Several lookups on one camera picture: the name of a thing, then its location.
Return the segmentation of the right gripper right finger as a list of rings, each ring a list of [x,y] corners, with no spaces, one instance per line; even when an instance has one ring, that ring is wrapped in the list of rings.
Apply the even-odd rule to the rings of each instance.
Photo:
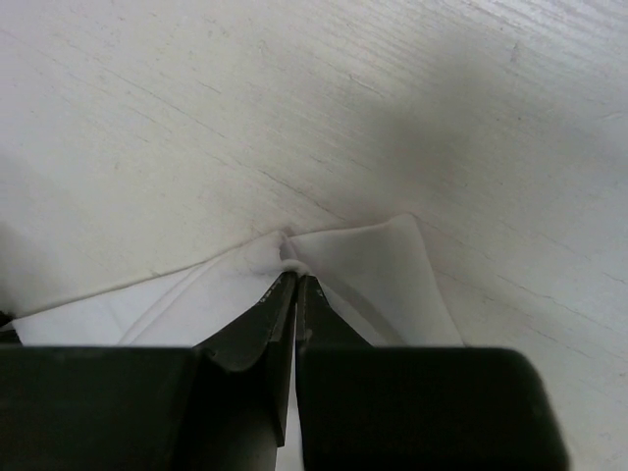
[[[540,375],[492,347],[374,346],[303,277],[295,386],[308,470],[566,470]]]

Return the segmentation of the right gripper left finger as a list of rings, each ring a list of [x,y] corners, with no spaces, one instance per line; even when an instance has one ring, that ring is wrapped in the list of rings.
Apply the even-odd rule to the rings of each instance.
[[[193,347],[1,347],[5,470],[272,470],[297,277]]]

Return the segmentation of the white skirt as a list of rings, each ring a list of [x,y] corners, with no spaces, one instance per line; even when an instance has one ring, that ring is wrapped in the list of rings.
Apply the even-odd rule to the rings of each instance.
[[[192,268],[19,319],[18,345],[193,347],[256,304],[284,273],[295,274],[297,285],[281,447],[305,468],[295,386],[295,305],[303,277],[316,278],[334,311],[374,346],[461,343],[411,216],[357,229],[264,235]]]

